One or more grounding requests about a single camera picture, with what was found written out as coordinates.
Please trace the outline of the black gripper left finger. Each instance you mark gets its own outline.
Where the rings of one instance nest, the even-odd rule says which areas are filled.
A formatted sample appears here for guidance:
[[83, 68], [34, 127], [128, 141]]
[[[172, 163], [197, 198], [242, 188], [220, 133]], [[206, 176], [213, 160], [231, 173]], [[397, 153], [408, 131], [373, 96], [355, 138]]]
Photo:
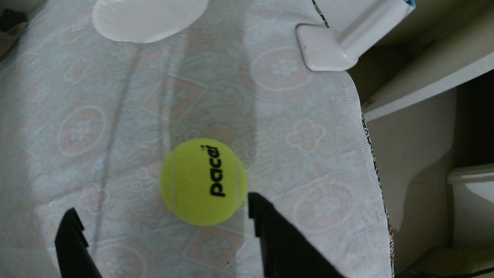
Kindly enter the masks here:
[[88, 252], [84, 226], [75, 208], [63, 215], [54, 244], [61, 277], [102, 277]]

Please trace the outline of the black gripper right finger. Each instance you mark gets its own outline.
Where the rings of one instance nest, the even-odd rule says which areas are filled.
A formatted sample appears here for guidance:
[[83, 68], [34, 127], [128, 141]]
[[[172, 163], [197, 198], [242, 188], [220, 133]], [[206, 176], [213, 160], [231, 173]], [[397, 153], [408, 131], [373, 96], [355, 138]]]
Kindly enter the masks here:
[[264, 277], [343, 277], [268, 199], [249, 192], [248, 207]]

